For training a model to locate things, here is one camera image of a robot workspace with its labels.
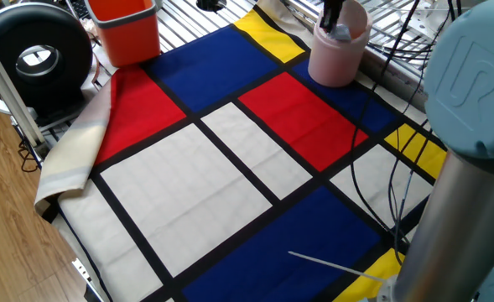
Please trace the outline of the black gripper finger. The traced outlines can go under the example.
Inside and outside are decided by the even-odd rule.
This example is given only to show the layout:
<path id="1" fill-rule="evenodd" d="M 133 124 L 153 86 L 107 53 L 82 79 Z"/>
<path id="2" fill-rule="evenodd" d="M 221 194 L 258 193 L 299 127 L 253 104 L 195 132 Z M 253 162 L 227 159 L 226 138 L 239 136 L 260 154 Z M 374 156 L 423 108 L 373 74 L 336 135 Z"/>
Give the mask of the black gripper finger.
<path id="1" fill-rule="evenodd" d="M 333 29 L 333 12 L 335 11 L 334 0 L 324 0 L 324 7 L 320 14 L 320 28 L 326 33 L 330 33 Z"/>
<path id="2" fill-rule="evenodd" d="M 332 0 L 332 23 L 337 24 L 345 0 Z"/>

